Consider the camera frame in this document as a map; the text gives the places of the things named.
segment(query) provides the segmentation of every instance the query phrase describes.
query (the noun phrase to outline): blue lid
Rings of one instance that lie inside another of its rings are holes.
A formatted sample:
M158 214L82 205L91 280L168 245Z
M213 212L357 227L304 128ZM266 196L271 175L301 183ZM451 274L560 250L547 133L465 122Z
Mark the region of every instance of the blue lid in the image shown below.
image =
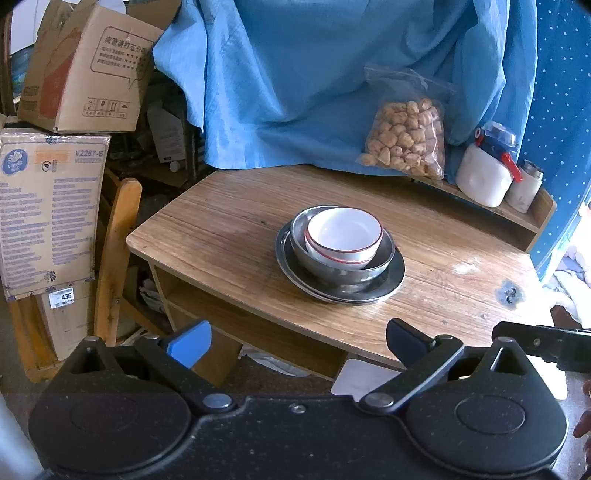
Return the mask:
M497 144L505 145L508 148L517 146L517 136L505 125L491 120L484 124L481 132L485 137L495 140Z

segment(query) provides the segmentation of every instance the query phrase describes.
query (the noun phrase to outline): stack of dishes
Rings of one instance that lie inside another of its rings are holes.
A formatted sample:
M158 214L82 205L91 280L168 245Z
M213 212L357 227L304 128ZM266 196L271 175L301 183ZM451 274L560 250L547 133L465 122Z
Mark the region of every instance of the stack of dishes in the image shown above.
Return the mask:
M332 303L385 300L404 277L392 236L359 209L320 205L300 212L279 231L275 252L295 285Z

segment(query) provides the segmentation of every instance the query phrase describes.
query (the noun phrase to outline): red handle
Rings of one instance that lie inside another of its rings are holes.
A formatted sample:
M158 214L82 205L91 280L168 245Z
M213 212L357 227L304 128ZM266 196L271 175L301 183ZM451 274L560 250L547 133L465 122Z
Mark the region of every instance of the red handle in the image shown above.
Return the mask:
M501 155L501 161L503 162L505 167L509 169L511 175L513 175L513 178L517 183L523 180L523 177L521 176L521 171L519 170L519 167L516 165L516 163L513 161L513 157L511 157L511 154L509 152L503 152L503 154Z

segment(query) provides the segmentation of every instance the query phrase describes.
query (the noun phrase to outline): stainless steel bowl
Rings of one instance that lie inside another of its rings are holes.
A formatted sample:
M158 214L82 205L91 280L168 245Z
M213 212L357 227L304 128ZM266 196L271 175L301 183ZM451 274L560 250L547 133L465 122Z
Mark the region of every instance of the stainless steel bowl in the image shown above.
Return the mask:
M394 240L392 240L392 237L386 230L384 230L382 242L372 261L361 270L344 270L329 267L316 260L306 250L304 233L308 222L315 214L323 210L328 210L329 208L334 208L335 206L319 205L308 208L300 212L293 219L290 228L290 240L296 257L309 272L321 280L334 285L357 285L377 277L386 270L396 252Z

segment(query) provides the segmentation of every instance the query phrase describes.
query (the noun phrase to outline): chair backrest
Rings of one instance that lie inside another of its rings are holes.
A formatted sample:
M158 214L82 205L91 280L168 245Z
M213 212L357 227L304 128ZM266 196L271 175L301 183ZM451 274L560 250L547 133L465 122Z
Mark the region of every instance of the chair backrest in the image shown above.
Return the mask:
M142 186L136 179L119 182L109 169L105 170L99 216L106 216L100 215L100 211L108 208L111 197L113 201L96 285L95 335L101 337L107 346L115 346L117 341L119 309L129 264L129 249L125 239L135 228L141 195Z

